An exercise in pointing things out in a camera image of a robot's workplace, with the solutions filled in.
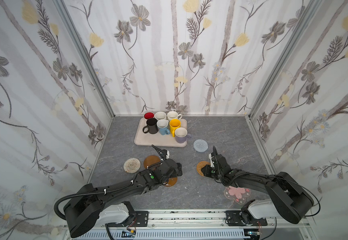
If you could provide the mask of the glossy brown round coaster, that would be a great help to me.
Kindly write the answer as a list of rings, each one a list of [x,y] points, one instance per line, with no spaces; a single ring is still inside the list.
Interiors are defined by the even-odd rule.
[[[164,187],[173,187],[178,181],[178,178],[169,178],[168,181],[164,184]]]

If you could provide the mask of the rattan woven round coaster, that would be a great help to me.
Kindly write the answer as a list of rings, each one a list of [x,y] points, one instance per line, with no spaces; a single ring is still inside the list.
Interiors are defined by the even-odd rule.
[[[202,177],[209,177],[211,175],[211,164],[207,161],[201,161],[196,166],[197,172]]]

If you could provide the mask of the blue woven round coaster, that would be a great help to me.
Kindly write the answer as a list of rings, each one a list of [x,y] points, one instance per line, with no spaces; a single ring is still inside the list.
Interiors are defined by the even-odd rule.
[[[198,153],[204,153],[208,150],[209,145],[205,140],[195,140],[193,143],[194,150]]]

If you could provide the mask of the pink flower silicone coaster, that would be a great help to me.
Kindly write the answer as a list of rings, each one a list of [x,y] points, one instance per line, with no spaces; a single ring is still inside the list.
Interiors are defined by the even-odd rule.
[[[227,199],[233,200],[239,205],[244,205],[247,198],[251,195],[251,191],[246,188],[235,188],[229,186],[225,188],[224,195]]]

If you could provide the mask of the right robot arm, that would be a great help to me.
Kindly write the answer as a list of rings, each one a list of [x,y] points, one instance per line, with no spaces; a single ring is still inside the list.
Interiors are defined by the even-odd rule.
[[[232,169],[221,154],[209,154],[210,163],[202,165],[198,171],[202,176],[215,179],[227,188],[250,189],[265,193],[266,200],[252,200],[241,208],[244,223],[262,218],[283,218],[291,224],[309,217],[308,211],[314,206],[315,196],[299,185],[289,174],[277,175],[250,173]]]

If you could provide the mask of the purple mug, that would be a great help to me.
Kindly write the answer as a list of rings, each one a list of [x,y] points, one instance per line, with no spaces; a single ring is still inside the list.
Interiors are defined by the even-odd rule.
[[[180,127],[175,130],[175,139],[177,143],[185,143],[188,139],[191,138],[192,135],[188,133],[187,129]]]

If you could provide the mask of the beige serving tray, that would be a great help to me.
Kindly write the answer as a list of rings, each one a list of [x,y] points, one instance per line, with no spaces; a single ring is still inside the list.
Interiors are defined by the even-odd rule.
[[[141,118],[139,121],[139,125],[137,128],[137,133],[134,139],[134,143],[139,146],[151,146],[155,145],[158,147],[178,147],[182,148],[185,147],[188,143],[186,140],[184,143],[178,143],[175,138],[173,138],[171,135],[161,135],[160,133],[157,134],[144,134],[143,133],[143,127],[146,125],[146,119]]]

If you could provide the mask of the yellow mug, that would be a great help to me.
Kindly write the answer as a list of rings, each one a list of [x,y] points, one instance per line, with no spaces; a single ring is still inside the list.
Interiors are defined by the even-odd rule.
[[[175,137],[175,131],[176,129],[181,127],[181,121],[178,119],[173,119],[170,121],[170,133],[172,134],[172,137]]]

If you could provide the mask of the black mug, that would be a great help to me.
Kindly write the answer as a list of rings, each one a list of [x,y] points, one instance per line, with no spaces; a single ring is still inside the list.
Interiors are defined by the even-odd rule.
[[[159,129],[157,126],[158,120],[155,118],[150,118],[146,121],[146,126],[143,127],[143,133],[144,134],[156,134]]]

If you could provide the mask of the white mug back middle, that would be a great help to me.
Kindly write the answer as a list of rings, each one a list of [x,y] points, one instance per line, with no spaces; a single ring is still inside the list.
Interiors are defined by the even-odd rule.
[[[157,119],[158,121],[159,120],[166,120],[167,119],[167,114],[165,112],[156,112],[155,115],[154,115],[154,118]]]

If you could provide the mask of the red interior mug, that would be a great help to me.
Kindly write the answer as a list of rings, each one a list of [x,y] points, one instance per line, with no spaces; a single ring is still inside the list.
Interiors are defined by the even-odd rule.
[[[149,120],[155,117],[155,114],[153,112],[147,112],[144,114],[144,119]]]

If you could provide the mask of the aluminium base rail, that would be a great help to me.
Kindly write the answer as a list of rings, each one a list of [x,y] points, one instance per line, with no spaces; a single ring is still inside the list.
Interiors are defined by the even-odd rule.
[[[246,209],[200,209],[200,210],[140,210],[148,211],[149,219],[147,227],[136,228],[174,228],[174,229],[215,229],[215,228],[233,228],[225,223],[226,211],[248,211]],[[137,210],[127,208],[125,205],[112,206],[100,213],[100,219],[97,220],[93,228],[105,227],[106,224],[120,224],[125,221]],[[265,218],[268,225],[275,224],[276,220],[281,221],[281,225],[289,223],[281,218],[275,211],[265,211],[261,213],[250,213],[255,219]]]

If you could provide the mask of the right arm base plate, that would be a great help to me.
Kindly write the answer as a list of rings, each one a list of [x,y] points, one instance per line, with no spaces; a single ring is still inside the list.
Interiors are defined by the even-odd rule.
[[[226,211],[225,214],[225,223],[229,227],[261,227],[268,225],[265,218],[255,219],[248,211]]]

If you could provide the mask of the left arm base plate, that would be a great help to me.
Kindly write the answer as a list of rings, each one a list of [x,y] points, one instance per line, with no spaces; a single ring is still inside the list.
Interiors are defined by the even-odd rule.
[[[120,224],[116,223],[110,223],[108,224],[108,227],[111,228],[121,228],[121,227],[147,227],[148,226],[148,219],[149,219],[149,212],[148,211],[136,211],[135,214],[132,214],[130,217],[128,217],[125,221],[123,221]]]

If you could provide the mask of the corner aluminium post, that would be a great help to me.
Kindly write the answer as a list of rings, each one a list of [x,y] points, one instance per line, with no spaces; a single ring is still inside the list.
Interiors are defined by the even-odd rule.
[[[81,60],[83,61],[86,69],[89,72],[89,76],[91,78],[92,83],[95,86],[95,89],[98,92],[98,95],[100,96],[100,99],[102,100],[102,103],[107,111],[108,116],[111,118],[111,120],[116,116],[108,99],[107,96],[103,90],[103,87],[101,85],[101,82],[95,73],[95,68],[93,66],[93,63],[90,59],[89,52],[87,51],[86,47],[84,46],[84,43],[73,23],[73,20],[67,10],[67,7],[64,3],[64,1],[54,0],[53,1],[59,16],[61,17],[65,27],[67,28],[67,31],[69,33],[70,38],[72,39],[72,42],[75,46],[75,49],[77,50]]]
[[[250,114],[247,116],[247,119],[252,120],[255,115],[260,111],[261,105],[264,103],[265,98],[273,87],[279,73],[285,66],[288,58],[293,53],[294,49],[297,47],[298,42],[302,38],[304,32],[307,30],[309,23],[316,14],[317,8],[321,5],[322,1],[309,1],[309,4],[306,6],[305,11],[303,11],[300,20],[292,31],[291,37],[287,41],[280,57],[278,58],[276,64],[274,65],[272,71],[268,75],[268,78],[263,85],[254,105],[252,106]]]

